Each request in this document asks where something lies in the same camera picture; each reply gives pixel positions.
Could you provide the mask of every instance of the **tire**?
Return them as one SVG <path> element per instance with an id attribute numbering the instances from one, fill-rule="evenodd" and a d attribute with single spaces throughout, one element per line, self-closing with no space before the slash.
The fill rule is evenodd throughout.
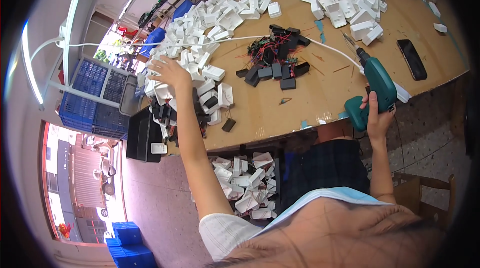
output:
<path id="1" fill-rule="evenodd" d="M 102 189 L 103 189 L 103 193 L 107 194 L 107 195 L 114 195 L 115 194 L 115 187 L 111 184 L 111 183 L 104 183 L 103 186 L 102 186 Z"/>
<path id="2" fill-rule="evenodd" d="M 117 174 L 117 169 L 111 167 L 110 169 L 108 169 L 108 176 L 114 176 Z"/>

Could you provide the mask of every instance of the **smartphone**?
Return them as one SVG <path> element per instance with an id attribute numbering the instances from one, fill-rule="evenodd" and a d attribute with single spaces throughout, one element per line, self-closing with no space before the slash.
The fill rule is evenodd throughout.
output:
<path id="1" fill-rule="evenodd" d="M 420 59 L 417 50 L 413 47 L 413 44 L 408 39 L 402 39 L 396 41 L 400 51 L 405 58 L 406 64 L 408 65 L 412 77 L 415 80 L 424 80 L 427 79 L 427 71 L 423 66 L 422 60 Z"/>

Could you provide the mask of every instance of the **chair backrest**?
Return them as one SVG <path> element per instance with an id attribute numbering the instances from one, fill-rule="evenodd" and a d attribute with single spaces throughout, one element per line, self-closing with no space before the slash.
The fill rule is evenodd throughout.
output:
<path id="1" fill-rule="evenodd" d="M 431 219 L 441 228 L 446 230 L 452 221 L 452 214 L 455 207 L 456 182 L 454 175 L 450 175 L 448 182 L 435 178 L 395 172 L 393 182 L 397 186 L 393 188 L 393 195 L 399 205 L 405 206 L 414 214 Z M 422 186 L 449 190 L 448 210 L 437 208 L 422 201 Z"/>

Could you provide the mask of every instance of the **black plastic tray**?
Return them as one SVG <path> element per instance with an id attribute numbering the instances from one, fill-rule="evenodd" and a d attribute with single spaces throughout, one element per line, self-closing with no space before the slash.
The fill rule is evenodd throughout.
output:
<path id="1" fill-rule="evenodd" d="M 153 121 L 153 114 L 148 108 L 130 117 L 128 123 L 126 157 L 143 162 L 159 163 L 160 154 L 153 154 L 152 143 L 162 142 L 160 125 Z"/>

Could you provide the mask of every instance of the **stacked blue crates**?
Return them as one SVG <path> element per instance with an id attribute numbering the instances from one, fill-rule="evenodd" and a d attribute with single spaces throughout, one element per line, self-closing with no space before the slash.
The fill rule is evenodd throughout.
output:
<path id="1" fill-rule="evenodd" d="M 156 268 L 153 253 L 142 244 L 140 228 L 134 222 L 112 223 L 116 238 L 106 239 L 106 246 L 118 268 Z"/>
<path id="2" fill-rule="evenodd" d="M 107 72 L 108 68 L 101 64 L 83 59 L 72 88 L 100 97 Z M 112 71 L 102 98 L 120 103 L 126 79 L 122 73 Z M 128 131 L 129 117 L 120 114 L 119 109 L 72 93 L 63 95 L 58 115 L 66 127 L 103 137 L 122 139 Z"/>
<path id="3" fill-rule="evenodd" d="M 135 222 L 113 222 L 112 227 L 120 246 L 143 243 L 140 228 Z"/>
<path id="4" fill-rule="evenodd" d="M 78 68 L 72 88 L 100 96 L 107 72 L 107 68 L 84 60 Z M 95 101 L 65 92 L 58 115 L 64 126 L 90 133 L 96 111 Z"/>

